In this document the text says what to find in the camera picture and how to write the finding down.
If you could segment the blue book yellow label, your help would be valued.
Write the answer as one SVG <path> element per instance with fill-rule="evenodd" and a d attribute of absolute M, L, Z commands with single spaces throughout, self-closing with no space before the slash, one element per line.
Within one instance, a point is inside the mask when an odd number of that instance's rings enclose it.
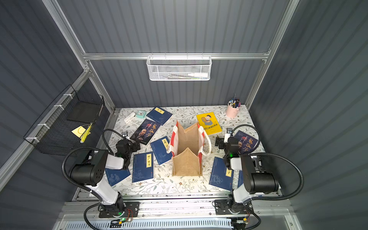
<path fill-rule="evenodd" d="M 133 158 L 132 182 L 153 179 L 153 152 L 135 154 Z"/>

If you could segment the jute canvas Christmas bag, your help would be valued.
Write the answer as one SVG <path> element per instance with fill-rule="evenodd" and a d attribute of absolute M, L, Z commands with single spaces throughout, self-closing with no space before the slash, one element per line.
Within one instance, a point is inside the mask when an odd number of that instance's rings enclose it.
<path fill-rule="evenodd" d="M 172 175 L 201 177 L 202 158 L 208 156 L 211 150 L 210 138 L 199 123 L 185 129 L 176 122 L 167 150 L 172 154 Z"/>

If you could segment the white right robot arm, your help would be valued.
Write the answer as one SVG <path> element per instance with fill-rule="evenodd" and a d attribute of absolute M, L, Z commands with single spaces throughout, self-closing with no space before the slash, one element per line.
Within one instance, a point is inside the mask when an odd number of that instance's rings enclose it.
<path fill-rule="evenodd" d="M 264 194 L 277 192 L 279 183 L 272 173 L 256 169 L 257 158 L 252 158 L 248 153 L 241 153 L 240 142 L 235 137 L 220 138 L 216 137 L 215 145 L 224 150 L 224 173 L 239 170 L 240 181 L 237 189 L 233 190 L 227 198 L 227 204 L 223 208 L 228 208 L 230 213 L 242 211 L 241 205 L 250 203 L 256 197 Z"/>

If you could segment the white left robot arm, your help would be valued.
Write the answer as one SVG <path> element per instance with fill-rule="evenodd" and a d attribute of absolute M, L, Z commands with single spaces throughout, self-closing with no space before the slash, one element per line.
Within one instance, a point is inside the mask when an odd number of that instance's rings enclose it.
<path fill-rule="evenodd" d="M 74 166 L 67 172 L 66 163 L 69 157 L 81 150 L 84 152 L 77 157 Z M 99 200 L 94 206 L 98 208 L 101 217 L 132 217 L 133 211 L 125 204 L 121 193 L 114 190 L 104 177 L 105 169 L 126 169 L 127 163 L 128 158 L 112 155 L 106 149 L 82 146 L 67 153 L 61 171 L 69 183 L 91 193 Z"/>

